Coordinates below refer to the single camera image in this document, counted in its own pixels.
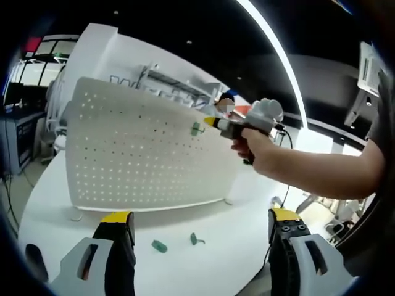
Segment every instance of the black cable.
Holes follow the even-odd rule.
[[[291,138],[291,135],[289,134],[289,132],[287,130],[285,130],[284,127],[282,127],[281,131],[284,132],[288,136],[289,146],[291,147],[291,149],[294,149],[294,144],[292,143],[292,138]],[[280,147],[281,147],[281,144],[283,143],[283,138],[284,138],[284,136],[282,137],[282,139],[280,141]],[[289,188],[290,188],[290,185],[288,185],[288,187],[286,189],[285,197],[284,197],[283,202],[281,203],[280,208],[284,207],[285,200],[288,197]],[[266,254],[265,254],[264,265],[263,265],[261,270],[264,270],[264,268],[265,268],[265,265],[266,265],[266,262],[267,262],[266,259],[267,259],[268,255],[269,255],[269,252],[270,252],[271,248],[272,248],[272,245],[269,245],[269,248],[267,249]]]
[[[15,216],[14,209],[12,208],[12,203],[11,203],[11,185],[12,185],[11,153],[10,153],[10,143],[8,141],[7,121],[5,121],[4,124],[5,124],[5,130],[6,130],[7,150],[8,150],[8,163],[9,163],[9,170],[10,170],[10,176],[9,176],[10,184],[8,186],[8,190],[9,190],[8,203],[9,203],[9,206],[10,206],[9,211],[11,212],[12,218],[14,219],[14,222],[17,225],[17,229],[19,229],[19,223],[18,223],[17,217]]]
[[[31,186],[31,188],[34,188],[35,186],[33,185],[32,182],[30,182],[30,180],[29,180],[29,178],[27,177],[26,172],[25,172],[24,169],[22,169],[22,173],[23,173],[23,175],[25,176],[25,179],[26,179],[27,183],[29,183],[29,185]]]

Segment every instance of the ceiling light strip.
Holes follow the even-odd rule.
[[[252,5],[249,0],[237,0],[237,2],[239,2],[239,4],[243,6],[244,9],[249,13],[249,15],[257,22],[258,26],[262,29],[262,31],[265,33],[266,37],[269,39],[270,43],[274,47],[274,50],[276,50],[277,55],[280,58],[281,63],[283,63],[289,81],[291,82],[292,88],[294,90],[297,105],[299,106],[299,111],[301,113],[303,127],[307,128],[306,111],[304,110],[301,90],[299,89],[299,85],[297,85],[295,73],[276,34],[274,34],[272,28],[270,28],[264,17],[259,13],[259,11],[255,8],[254,5]]]

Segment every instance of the shelf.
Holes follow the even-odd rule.
[[[195,100],[196,99],[205,99],[209,102],[211,99],[211,94],[207,93],[206,91],[203,91],[202,89],[199,89],[196,86],[192,86],[190,84],[181,82],[178,79],[170,77],[170,76],[163,74],[161,72],[158,72],[156,70],[150,70],[148,72],[148,78],[165,83],[169,86],[179,89],[180,91],[189,93],[194,97]]]

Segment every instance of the white pegboard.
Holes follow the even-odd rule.
[[[72,203],[163,210],[225,199],[241,160],[205,115],[152,94],[80,78],[67,131]],[[195,122],[203,133],[192,136]]]

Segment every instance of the wrist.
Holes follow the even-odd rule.
[[[260,157],[256,159],[257,163],[254,164],[256,172],[270,176],[278,167],[281,156],[281,147],[271,144],[262,149]]]

